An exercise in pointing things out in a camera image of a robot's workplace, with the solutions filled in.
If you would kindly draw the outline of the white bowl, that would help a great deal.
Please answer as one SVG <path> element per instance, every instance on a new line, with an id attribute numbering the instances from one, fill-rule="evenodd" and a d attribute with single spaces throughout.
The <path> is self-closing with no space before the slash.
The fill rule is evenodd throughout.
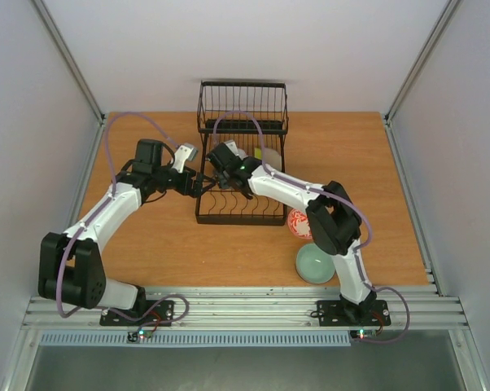
<path id="1" fill-rule="evenodd" d="M 282 169 L 282 157 L 281 155 L 274 149 L 266 148 L 264 154 L 265 163 L 270 165 L 272 168 L 276 170 Z"/>

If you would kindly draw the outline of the black wire dish rack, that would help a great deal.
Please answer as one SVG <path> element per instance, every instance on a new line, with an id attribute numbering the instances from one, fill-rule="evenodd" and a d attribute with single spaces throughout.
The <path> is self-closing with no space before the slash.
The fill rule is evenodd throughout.
<path id="1" fill-rule="evenodd" d="M 202 141 L 200 224 L 282 226 L 286 205 L 254 195 L 252 170 L 285 169 L 287 87 L 275 81 L 202 81 L 197 125 Z"/>

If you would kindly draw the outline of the red patterned bowl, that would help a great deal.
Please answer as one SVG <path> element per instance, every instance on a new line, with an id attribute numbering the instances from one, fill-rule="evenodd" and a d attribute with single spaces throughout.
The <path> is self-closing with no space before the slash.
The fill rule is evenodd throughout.
<path id="1" fill-rule="evenodd" d="M 290 232 L 299 239 L 311 240 L 312 234 L 305 213 L 292 209 L 287 215 L 287 226 Z"/>

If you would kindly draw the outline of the pale green celadon bowl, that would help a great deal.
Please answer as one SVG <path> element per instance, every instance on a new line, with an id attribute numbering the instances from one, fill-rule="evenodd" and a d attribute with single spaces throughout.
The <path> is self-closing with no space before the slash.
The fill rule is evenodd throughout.
<path id="1" fill-rule="evenodd" d="M 331 255 L 314 243 L 301 247 L 296 256 L 295 268 L 300 278 L 311 284 L 327 283 L 335 275 Z"/>

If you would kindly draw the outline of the lime green bowl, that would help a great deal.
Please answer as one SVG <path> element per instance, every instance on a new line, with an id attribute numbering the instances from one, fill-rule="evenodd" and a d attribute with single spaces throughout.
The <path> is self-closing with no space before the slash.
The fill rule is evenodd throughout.
<path id="1" fill-rule="evenodd" d="M 262 150 L 260 148 L 254 148 L 254 157 L 258 160 L 263 160 Z"/>

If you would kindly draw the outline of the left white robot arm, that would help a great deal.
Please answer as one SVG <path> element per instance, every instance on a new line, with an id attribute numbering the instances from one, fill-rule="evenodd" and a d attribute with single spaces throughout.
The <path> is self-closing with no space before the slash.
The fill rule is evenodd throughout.
<path id="1" fill-rule="evenodd" d="M 188 167 L 198 150 L 189 143 L 171 149 L 153 139 L 138 141 L 134 158 L 119 172 L 102 199 L 62 233 L 41 242 L 38 293 L 55 301 L 67 318 L 80 309 L 115 308 L 130 324 L 143 322 L 149 305 L 136 285 L 109 279 L 102 252 L 123 222 L 167 191 L 195 198 L 206 189 L 205 176 Z"/>

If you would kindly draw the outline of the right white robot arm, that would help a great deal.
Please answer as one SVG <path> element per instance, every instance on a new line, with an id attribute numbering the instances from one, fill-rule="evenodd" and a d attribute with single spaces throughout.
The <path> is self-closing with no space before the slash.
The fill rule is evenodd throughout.
<path id="1" fill-rule="evenodd" d="M 239 152 L 233 142 L 219 143 L 208 161 L 224 184 L 248 199 L 265 196 L 304 213 L 313 242 L 330 255 L 339 277 L 344 321 L 353 325 L 371 316 L 370 290 L 358 258 L 361 218 L 340 184 L 325 187 L 294 178 Z"/>

